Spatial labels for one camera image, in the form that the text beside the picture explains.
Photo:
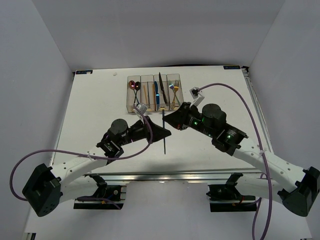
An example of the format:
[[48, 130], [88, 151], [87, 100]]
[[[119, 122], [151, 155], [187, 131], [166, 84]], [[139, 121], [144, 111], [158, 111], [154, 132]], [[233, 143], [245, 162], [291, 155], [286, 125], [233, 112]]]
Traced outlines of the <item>blue chopstick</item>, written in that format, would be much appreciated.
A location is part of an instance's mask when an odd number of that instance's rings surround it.
[[[165, 129], [165, 121], [164, 121], [164, 116], [165, 116], [165, 110], [162, 109], [162, 127]], [[166, 155], [166, 138], [163, 138], [163, 152]]]
[[148, 105], [151, 105], [151, 92], [150, 92], [150, 87], [149, 85], [147, 86], [147, 100], [148, 100]]

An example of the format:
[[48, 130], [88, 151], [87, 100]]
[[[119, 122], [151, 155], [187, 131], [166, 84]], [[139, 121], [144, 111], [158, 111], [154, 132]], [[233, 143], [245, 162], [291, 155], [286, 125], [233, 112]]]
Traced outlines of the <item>blue knife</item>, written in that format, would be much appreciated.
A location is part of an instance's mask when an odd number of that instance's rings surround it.
[[158, 89], [158, 83], [154, 81], [154, 92], [155, 92], [155, 104], [158, 106], [160, 104], [160, 94]]

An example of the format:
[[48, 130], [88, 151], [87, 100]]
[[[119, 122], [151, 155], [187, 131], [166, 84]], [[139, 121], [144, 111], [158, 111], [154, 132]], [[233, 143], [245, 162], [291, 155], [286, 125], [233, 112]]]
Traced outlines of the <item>rainbow fork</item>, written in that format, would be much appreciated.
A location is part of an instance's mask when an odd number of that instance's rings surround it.
[[173, 100], [172, 100], [172, 103], [170, 105], [171, 109], [173, 110], [175, 107], [176, 107], [176, 103], [180, 106], [180, 100], [178, 99], [178, 96], [177, 96], [177, 92], [179, 90], [179, 85], [180, 85], [180, 82], [178, 80], [175, 80], [174, 82], [172, 82], [171, 80], [168, 80], [168, 85], [169, 85], [169, 88], [173, 91]]

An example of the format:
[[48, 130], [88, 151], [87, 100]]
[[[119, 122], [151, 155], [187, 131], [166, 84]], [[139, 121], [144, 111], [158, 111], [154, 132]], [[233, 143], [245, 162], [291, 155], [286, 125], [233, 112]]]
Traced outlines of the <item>black knife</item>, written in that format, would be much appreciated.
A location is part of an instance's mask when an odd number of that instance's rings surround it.
[[162, 75], [161, 75], [160, 72], [158, 73], [158, 78], [159, 78], [160, 89], [162, 91], [162, 96], [163, 96], [164, 103], [166, 105], [168, 105], [168, 99], [167, 99], [167, 96], [166, 96], [166, 92], [165, 92], [165, 88], [164, 88], [164, 84], [163, 84], [163, 80], [162, 80]]

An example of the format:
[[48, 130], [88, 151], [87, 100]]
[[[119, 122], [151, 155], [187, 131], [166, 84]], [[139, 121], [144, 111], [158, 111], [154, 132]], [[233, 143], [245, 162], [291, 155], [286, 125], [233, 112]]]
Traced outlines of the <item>gold fork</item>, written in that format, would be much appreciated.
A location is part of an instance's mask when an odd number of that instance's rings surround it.
[[178, 97], [177, 97], [178, 90], [179, 90], [179, 81], [175, 80], [174, 81], [174, 86], [173, 86], [174, 95], [173, 95], [173, 100], [172, 100], [172, 103], [171, 103], [171, 108], [172, 109], [174, 109], [174, 107], [176, 106], [176, 103], [178, 104], [178, 106], [180, 106], [180, 101], [178, 100]]

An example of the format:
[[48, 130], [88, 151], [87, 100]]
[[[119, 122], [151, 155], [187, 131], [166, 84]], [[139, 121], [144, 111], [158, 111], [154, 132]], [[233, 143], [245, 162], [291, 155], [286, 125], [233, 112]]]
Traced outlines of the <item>orange chopstick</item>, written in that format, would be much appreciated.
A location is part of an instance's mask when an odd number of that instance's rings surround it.
[[155, 93], [155, 84], [152, 84], [152, 96], [153, 96], [153, 105], [154, 111], [156, 111], [156, 93]]
[[147, 94], [146, 85], [143, 85], [143, 93], [144, 93], [145, 104], [148, 104], [148, 94]]

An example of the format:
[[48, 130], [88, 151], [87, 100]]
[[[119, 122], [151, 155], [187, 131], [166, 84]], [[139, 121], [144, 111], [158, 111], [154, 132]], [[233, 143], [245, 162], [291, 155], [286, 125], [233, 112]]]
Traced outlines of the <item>black spoon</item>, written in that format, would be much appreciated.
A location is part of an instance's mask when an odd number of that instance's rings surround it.
[[134, 85], [135, 100], [134, 100], [134, 102], [137, 103], [138, 105], [140, 104], [139, 96], [138, 96], [140, 89], [141, 89], [141, 83], [139, 81], [135, 82], [135, 85]]

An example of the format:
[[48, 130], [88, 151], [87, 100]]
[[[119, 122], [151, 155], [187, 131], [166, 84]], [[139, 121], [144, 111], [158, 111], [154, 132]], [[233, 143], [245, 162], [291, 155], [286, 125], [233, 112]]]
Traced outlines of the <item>rainbow spoon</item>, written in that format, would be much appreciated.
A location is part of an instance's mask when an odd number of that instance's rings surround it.
[[129, 82], [129, 88], [134, 92], [134, 103], [136, 102], [136, 84], [133, 80]]

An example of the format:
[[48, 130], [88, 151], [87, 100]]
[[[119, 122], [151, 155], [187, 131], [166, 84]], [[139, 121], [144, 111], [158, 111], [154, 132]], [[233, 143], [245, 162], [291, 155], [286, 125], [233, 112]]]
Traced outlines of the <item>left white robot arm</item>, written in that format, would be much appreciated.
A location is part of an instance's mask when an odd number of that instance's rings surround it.
[[74, 153], [73, 159], [54, 166], [38, 165], [32, 172], [22, 194], [38, 217], [51, 213], [60, 203], [106, 201], [109, 191], [105, 180], [91, 171], [122, 159], [123, 146], [140, 140], [152, 144], [171, 135], [168, 129], [142, 116], [132, 126], [124, 119], [112, 122], [102, 140], [88, 153]]

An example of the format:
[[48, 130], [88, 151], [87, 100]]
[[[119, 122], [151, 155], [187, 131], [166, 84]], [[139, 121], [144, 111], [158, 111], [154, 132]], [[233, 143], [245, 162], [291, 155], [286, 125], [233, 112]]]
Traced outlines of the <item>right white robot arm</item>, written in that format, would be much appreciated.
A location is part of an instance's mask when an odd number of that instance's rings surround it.
[[261, 150], [247, 134], [227, 123], [227, 115], [214, 103], [206, 104], [202, 111], [190, 102], [184, 102], [163, 120], [177, 130], [192, 128], [211, 138], [219, 151], [240, 159], [260, 171], [269, 173], [267, 179], [246, 177], [233, 173], [222, 191], [236, 200], [240, 196], [255, 196], [281, 203], [290, 212], [307, 217], [319, 192], [320, 172], [314, 167], [304, 169], [293, 165], [268, 150]]

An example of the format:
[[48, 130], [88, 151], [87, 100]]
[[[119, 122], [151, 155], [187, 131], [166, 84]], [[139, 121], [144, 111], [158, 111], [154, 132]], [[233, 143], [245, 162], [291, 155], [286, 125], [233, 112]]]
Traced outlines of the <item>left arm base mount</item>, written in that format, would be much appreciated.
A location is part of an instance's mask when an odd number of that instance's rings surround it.
[[95, 192], [75, 199], [75, 210], [121, 210], [126, 199], [127, 186], [107, 183], [100, 175], [94, 173], [85, 176], [94, 181]]

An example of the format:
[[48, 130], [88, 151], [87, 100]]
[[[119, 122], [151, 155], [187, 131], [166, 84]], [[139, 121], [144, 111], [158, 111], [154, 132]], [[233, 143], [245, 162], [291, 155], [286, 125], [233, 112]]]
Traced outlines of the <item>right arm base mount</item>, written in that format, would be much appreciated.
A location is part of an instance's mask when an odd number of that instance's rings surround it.
[[211, 213], [255, 212], [257, 200], [252, 195], [242, 195], [236, 189], [242, 173], [233, 173], [224, 184], [208, 185], [206, 193]]

